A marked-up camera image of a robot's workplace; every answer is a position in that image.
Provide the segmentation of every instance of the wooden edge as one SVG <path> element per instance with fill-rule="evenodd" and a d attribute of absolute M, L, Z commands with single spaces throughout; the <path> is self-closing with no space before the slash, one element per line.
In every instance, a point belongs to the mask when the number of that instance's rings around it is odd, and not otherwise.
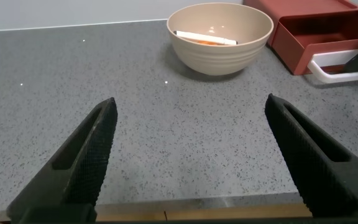
<path fill-rule="evenodd" d="M 309 209 L 303 203 L 267 205 L 246 208 L 219 208 L 208 210 L 174 211 L 167 213 L 167 220 L 203 220 L 231 218 L 282 218 L 311 217 Z"/>
<path fill-rule="evenodd" d="M 134 214 L 111 214 L 111 215 L 98 215 L 97 222 L 106 221 L 165 221 L 164 211 L 157 213 L 134 213 Z"/>

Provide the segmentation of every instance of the gray speckled countertop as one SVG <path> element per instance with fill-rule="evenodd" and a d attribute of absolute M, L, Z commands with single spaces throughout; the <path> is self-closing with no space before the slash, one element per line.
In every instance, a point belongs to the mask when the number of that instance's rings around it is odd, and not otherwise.
<path fill-rule="evenodd" d="M 269 93 L 358 156 L 358 82 L 291 76 L 268 48 L 222 78 L 185 67 L 165 21 L 0 32 L 0 211 L 109 97 L 118 124 L 99 209 L 299 202 Z"/>

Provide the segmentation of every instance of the orange item in bowl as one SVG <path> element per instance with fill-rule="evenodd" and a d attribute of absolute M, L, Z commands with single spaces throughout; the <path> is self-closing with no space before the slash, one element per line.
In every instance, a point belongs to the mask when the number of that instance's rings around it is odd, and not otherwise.
<path fill-rule="evenodd" d="M 210 41 L 205 41 L 205 40 L 199 40 L 199 41 L 197 41 L 197 43 L 199 43 L 199 44 L 208 44 L 208 45 L 218 45 L 217 43 L 210 42 Z"/>

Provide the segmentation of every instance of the beige bowl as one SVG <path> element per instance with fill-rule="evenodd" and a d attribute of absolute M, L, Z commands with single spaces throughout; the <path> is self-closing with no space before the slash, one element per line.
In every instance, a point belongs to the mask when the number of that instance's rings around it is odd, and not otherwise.
<path fill-rule="evenodd" d="M 226 75 L 245 68 L 259 54 L 273 30 L 260 10 L 240 4 L 206 3 L 173 13 L 167 27 L 173 48 L 187 66 L 207 75 Z M 173 31 L 193 32 L 238 41 L 238 45 L 205 45 Z"/>

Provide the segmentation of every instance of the red drawer organizer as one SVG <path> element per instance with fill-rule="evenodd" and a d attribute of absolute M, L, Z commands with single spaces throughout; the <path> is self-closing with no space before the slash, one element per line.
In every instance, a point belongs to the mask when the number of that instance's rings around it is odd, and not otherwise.
<path fill-rule="evenodd" d="M 314 54 L 358 49 L 358 5 L 347 0 L 244 0 L 244 4 L 272 18 L 268 44 L 294 75 L 310 73 L 307 66 Z"/>

